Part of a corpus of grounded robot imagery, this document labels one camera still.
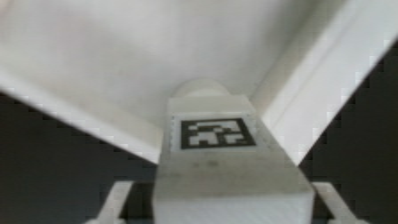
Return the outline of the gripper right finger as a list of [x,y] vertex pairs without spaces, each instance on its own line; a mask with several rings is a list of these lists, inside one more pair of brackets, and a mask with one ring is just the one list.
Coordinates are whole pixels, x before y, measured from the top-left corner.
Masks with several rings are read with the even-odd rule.
[[326,220],[326,224],[371,224],[355,216],[333,185],[328,182],[314,182],[312,187],[331,215]]

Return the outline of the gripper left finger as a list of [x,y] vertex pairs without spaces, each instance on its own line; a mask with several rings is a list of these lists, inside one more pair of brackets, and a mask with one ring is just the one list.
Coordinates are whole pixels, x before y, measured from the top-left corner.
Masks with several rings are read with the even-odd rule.
[[81,224],[125,224],[122,211],[131,187],[132,187],[131,181],[116,181],[113,183],[104,203],[97,212],[97,216],[92,219],[88,219]]

